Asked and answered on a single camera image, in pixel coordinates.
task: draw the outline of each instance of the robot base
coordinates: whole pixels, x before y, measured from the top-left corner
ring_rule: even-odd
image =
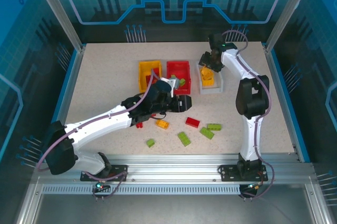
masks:
[[[236,165],[221,165],[217,171],[222,182],[268,181],[267,170],[260,160],[245,161],[240,154]]]
[[[123,171],[127,172],[127,165],[111,165],[110,173],[107,176],[105,176],[105,178],[113,177],[115,175],[118,175],[118,174],[122,173]],[[119,176],[118,178],[109,180],[109,182],[119,182],[122,178],[123,178],[123,176]],[[88,177],[84,172],[81,173],[80,181],[82,181],[82,182],[97,182],[97,180],[94,180],[94,179]]]
[[[262,173],[265,172],[263,175],[263,181],[268,181],[265,165],[262,165],[262,168],[259,171]],[[218,173],[221,175],[222,182],[260,182],[261,177],[257,173],[259,171],[242,177],[237,165],[221,165],[218,168]]]
[[[105,156],[105,154],[101,152],[99,152],[98,154],[102,157],[104,164],[105,164],[105,168],[101,170],[98,174],[96,174],[95,177],[101,178],[102,181],[104,181],[106,178],[110,178],[115,175],[118,175],[122,173],[123,171],[126,171],[127,173],[127,165],[111,165],[108,158]],[[119,182],[123,177],[124,177],[123,179],[123,182],[124,182],[126,181],[126,176],[119,176],[118,178],[109,180],[109,182]],[[94,180],[88,177],[84,172],[81,173],[80,180],[82,182],[97,182],[97,180]]]

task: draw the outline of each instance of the wire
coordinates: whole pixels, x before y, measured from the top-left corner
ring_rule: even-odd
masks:
[[[245,39],[246,45],[245,45],[242,49],[240,49],[240,50],[237,51],[235,57],[236,57],[237,61],[239,62],[239,64],[240,64],[240,65],[241,65],[241,66],[242,66],[242,67],[243,67],[249,74],[251,74],[253,77],[255,77],[255,78],[258,80],[258,82],[261,84],[261,86],[263,87],[264,91],[266,92],[267,97],[268,97],[268,102],[269,102],[269,106],[268,106],[266,112],[265,112],[264,114],[262,114],[262,115],[260,115],[260,116],[258,116],[258,117],[256,118],[256,120],[255,120],[255,128],[254,128],[254,149],[255,149],[255,153],[256,153],[257,157],[261,160],[261,162],[263,162],[263,163],[265,163],[266,165],[268,165],[268,166],[271,168],[271,170],[272,170],[272,180],[271,180],[269,186],[267,187],[267,189],[266,189],[264,192],[262,192],[260,195],[254,196],[254,199],[258,199],[258,198],[262,197],[264,194],[266,194],[266,193],[270,190],[270,187],[273,185],[274,179],[275,179],[275,170],[274,170],[274,167],[273,167],[270,163],[268,163],[268,162],[266,162],[265,160],[263,160],[263,158],[262,158],[261,155],[259,154],[259,151],[257,150],[257,130],[258,130],[258,122],[259,122],[259,120],[260,120],[261,118],[263,118],[263,117],[265,117],[265,116],[267,116],[267,115],[269,114],[270,109],[271,109],[271,107],[272,107],[272,100],[271,100],[270,93],[269,93],[269,90],[268,90],[267,86],[265,86],[265,84],[263,83],[263,81],[262,81],[256,74],[254,74],[253,72],[251,72],[251,71],[248,69],[248,67],[247,67],[247,66],[240,60],[240,58],[239,58],[239,56],[238,56],[239,53],[240,53],[241,51],[245,50],[245,49],[248,47],[248,39],[247,39],[247,36],[244,35],[242,32],[237,31],[237,30],[228,30],[228,31],[222,33],[222,36],[223,36],[224,34],[227,34],[227,33],[239,33],[239,34],[241,34],[242,37]]]
[[[248,196],[251,196],[252,198],[256,198],[256,196],[254,195],[254,194],[251,194],[251,193],[248,193],[248,192],[244,192],[243,194],[246,194],[246,195],[248,195]],[[283,212],[277,205],[275,205],[272,201],[270,201],[270,200],[267,200],[267,199],[265,199],[265,198],[261,198],[260,197],[260,199],[262,200],[262,201],[264,201],[264,202],[266,202],[266,203],[268,203],[268,204],[271,204],[277,211],[279,211],[280,212],[280,214],[282,214],[290,223],[292,223],[292,224],[295,224],[295,222],[292,220],[292,219],[290,219],[290,217],[288,217],[286,214],[285,214],[285,212]]]
[[[89,124],[91,124],[91,123],[94,123],[94,122],[99,121],[99,120],[102,120],[102,119],[110,118],[110,117],[112,117],[112,116],[120,115],[120,114],[123,114],[123,113],[125,113],[125,112],[129,112],[129,111],[135,109],[137,106],[139,106],[139,105],[143,102],[143,100],[145,99],[146,95],[148,94],[148,91],[149,91],[149,89],[150,89],[150,87],[151,87],[151,84],[152,84],[154,75],[155,75],[155,73],[153,72],[153,70],[151,70],[151,77],[150,77],[150,81],[149,81],[149,83],[148,83],[148,86],[147,86],[147,88],[146,88],[146,91],[145,91],[144,95],[142,96],[142,98],[141,98],[141,99],[140,99],[134,106],[132,106],[132,107],[130,107],[130,108],[124,110],[124,111],[115,112],[115,113],[111,113],[111,114],[107,114],[107,115],[100,116],[100,117],[98,117],[98,118],[94,118],[94,119],[92,119],[92,120],[89,120],[89,121],[87,121],[87,122],[85,122],[85,123],[79,125],[77,128],[74,128],[73,130],[67,132],[65,135],[61,136],[58,140],[56,140],[56,141],[55,141],[55,142],[54,142],[54,143],[53,143],[53,144],[46,150],[46,152],[44,152],[44,154],[42,155],[42,157],[40,158],[40,160],[39,160],[38,163],[37,163],[37,166],[36,166],[36,167],[37,167],[37,170],[38,170],[38,171],[46,171],[46,170],[49,169],[49,168],[40,169],[42,162],[43,162],[44,159],[47,157],[47,155],[54,149],[54,147],[56,147],[61,141],[63,141],[64,139],[66,139],[69,135],[71,135],[71,134],[77,132],[79,129],[82,129],[83,127],[85,127],[85,126],[87,126],[87,125],[89,125]]]
[[[157,80],[160,80],[159,76],[157,76],[153,70],[151,70],[153,72],[153,76],[157,79]]]
[[[165,116],[163,116],[162,118],[156,118],[156,117],[150,117],[151,119],[154,119],[154,120],[163,120],[164,118],[166,118],[166,115],[167,114],[165,114]]]
[[[91,177],[92,179],[95,179],[95,180],[97,179],[96,177],[94,177],[94,176],[91,175],[90,173],[88,173],[88,172],[85,172],[85,173],[86,173],[87,176],[90,175],[89,177]],[[101,196],[101,197],[99,197],[99,196],[96,195],[95,190],[93,190],[93,196],[94,196],[96,199],[102,198],[102,200],[111,197],[113,194],[116,193],[116,191],[118,190],[118,188],[121,186],[122,181],[123,181],[123,180],[125,179],[125,177],[126,177],[126,174],[127,174],[127,172],[126,172],[126,171],[123,171],[123,172],[121,172],[121,173],[119,173],[119,174],[113,176],[112,178],[109,178],[109,180],[111,180],[111,179],[113,179],[113,178],[118,178],[118,177],[120,177],[121,175],[123,175],[123,177],[121,178],[121,180],[120,180],[120,182],[118,183],[118,185],[116,186],[116,188],[115,188],[115,189],[114,189],[108,196]]]

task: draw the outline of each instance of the blue edge trim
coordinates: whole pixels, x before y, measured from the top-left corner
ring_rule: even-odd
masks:
[[[71,74],[71,71],[72,71],[73,66],[74,66],[76,53],[77,52],[74,51],[72,59],[70,61],[70,64],[69,64],[69,67],[68,67],[63,85],[62,85],[61,93],[60,93],[60,96],[58,97],[58,101],[57,101],[57,105],[56,105],[56,108],[55,108],[55,112],[54,112],[54,115],[53,115],[52,122],[56,121],[58,113],[60,112],[60,108],[61,108],[61,104],[63,102],[65,90],[67,88],[68,81],[69,81],[69,78],[70,78],[70,74]],[[310,158],[309,158],[308,152],[306,150],[306,146],[305,146],[305,143],[304,143],[304,140],[303,140],[303,136],[302,136],[302,133],[301,133],[301,130],[300,130],[300,126],[299,126],[299,123],[298,123],[296,115],[295,115],[294,107],[291,103],[290,96],[288,94],[288,91],[287,91],[287,88],[286,88],[286,85],[285,85],[285,81],[284,81],[284,78],[283,78],[283,75],[282,75],[282,72],[281,72],[281,68],[280,68],[279,62],[277,60],[274,49],[272,49],[271,54],[273,56],[273,60],[274,60],[274,63],[275,63],[277,74],[280,78],[281,86],[282,86],[282,89],[283,89],[283,93],[284,93],[284,96],[285,96],[286,103],[287,103],[289,111],[290,111],[291,119],[292,119],[293,124],[294,124],[295,132],[296,132],[299,144],[300,144],[300,148],[301,148],[301,151],[302,151],[304,162],[310,162]]]
[[[74,67],[74,62],[75,62],[76,57],[77,57],[77,51],[74,50],[72,58],[71,58],[70,63],[69,63],[67,73],[66,73],[65,78],[64,78],[64,82],[63,82],[63,85],[62,85],[60,95],[58,96],[58,100],[57,100],[57,104],[56,104],[56,107],[55,107],[52,122],[55,122],[57,120],[58,114],[60,112],[61,105],[62,105],[62,102],[63,102],[63,99],[64,99],[65,90],[67,89],[67,85],[68,85],[68,82],[69,82],[71,72],[72,72],[73,67]]]
[[[289,96],[289,93],[288,93],[288,90],[286,88],[285,81],[284,81],[284,78],[283,78],[283,75],[282,75],[281,67],[279,65],[279,61],[277,60],[276,53],[275,53],[274,49],[272,49],[271,53],[272,53],[272,56],[273,56],[273,60],[274,60],[274,63],[275,63],[277,74],[278,74],[280,82],[281,82],[281,86],[282,86],[283,93],[284,93],[284,96],[285,96],[286,104],[289,108],[290,116],[291,116],[292,122],[294,124],[295,133],[296,133],[297,138],[299,140],[301,152],[302,152],[303,159],[304,159],[303,161],[304,162],[310,162],[310,158],[309,158],[308,152],[306,150],[306,146],[305,146],[305,143],[304,143],[304,140],[303,140],[303,136],[302,136],[302,133],[301,133],[301,130],[300,130],[300,126],[299,126],[299,123],[298,123],[296,115],[295,115],[294,107],[293,107],[293,104],[291,103],[290,96]]]

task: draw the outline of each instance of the glass panel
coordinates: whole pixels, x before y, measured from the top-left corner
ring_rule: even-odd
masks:
[[[231,28],[249,32],[250,40],[265,41],[287,0],[61,2],[86,43],[204,41],[209,33]]]
[[[301,0],[275,52],[316,172],[336,173],[336,0]]]
[[[73,48],[46,0],[0,6],[0,222],[14,223],[41,148],[24,137],[49,125]]]

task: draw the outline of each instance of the white robotic arm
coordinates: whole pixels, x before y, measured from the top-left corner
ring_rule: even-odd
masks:
[[[199,65],[206,66],[215,72],[219,72],[226,66],[240,80],[235,105],[238,113],[242,115],[244,127],[243,144],[239,153],[237,168],[230,167],[229,172],[223,170],[220,173],[234,174],[227,176],[228,181],[233,181],[231,179],[236,176],[234,170],[237,170],[240,174],[238,176],[240,181],[251,177],[255,178],[257,173],[263,173],[265,169],[259,158],[261,156],[259,146],[262,123],[262,118],[259,117],[269,107],[267,93],[256,77],[259,77],[267,89],[269,88],[269,79],[266,75],[260,76],[253,71],[242,59],[237,47],[233,43],[225,43],[221,34],[210,35],[209,43],[212,51],[211,53],[205,52],[202,55]]]
[[[246,68],[249,69],[247,71],[237,60],[238,57],[242,63],[245,64]],[[257,74],[255,71],[253,71],[250,66],[242,59],[241,55],[237,55],[237,49],[229,49],[221,54],[221,62],[224,66],[226,66],[231,73],[238,79],[255,79],[250,72],[254,73],[255,75]],[[255,127],[255,121],[258,116],[253,116],[250,119],[247,118],[246,116],[242,116],[243,120],[243,144],[241,147],[240,154],[242,158],[247,161],[254,161],[258,160],[258,156],[256,155],[255,152],[255,144],[254,144],[254,127]],[[261,129],[261,123],[262,123],[262,118],[259,119],[257,123],[257,150],[260,154],[260,129]]]
[[[89,153],[81,147],[89,142],[116,130],[131,127],[147,121],[152,114],[166,112],[184,112],[192,106],[191,97],[176,96],[173,90],[178,88],[179,79],[160,78],[144,94],[124,100],[115,108],[85,121],[61,125],[60,121],[52,123],[44,139],[44,149],[49,148],[61,136],[69,135],[56,145],[46,156],[46,161],[52,174],[61,174],[69,169],[85,170],[106,178],[109,174],[109,164],[103,153]]]

